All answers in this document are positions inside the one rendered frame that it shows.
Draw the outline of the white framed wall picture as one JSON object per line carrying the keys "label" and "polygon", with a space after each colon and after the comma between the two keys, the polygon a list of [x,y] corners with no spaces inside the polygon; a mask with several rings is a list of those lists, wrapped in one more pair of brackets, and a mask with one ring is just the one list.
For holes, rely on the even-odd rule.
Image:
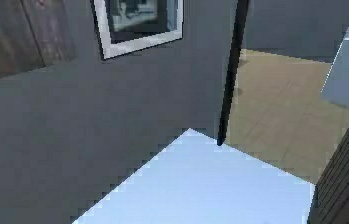
{"label": "white framed wall picture", "polygon": [[183,38],[184,0],[90,0],[103,61]]}

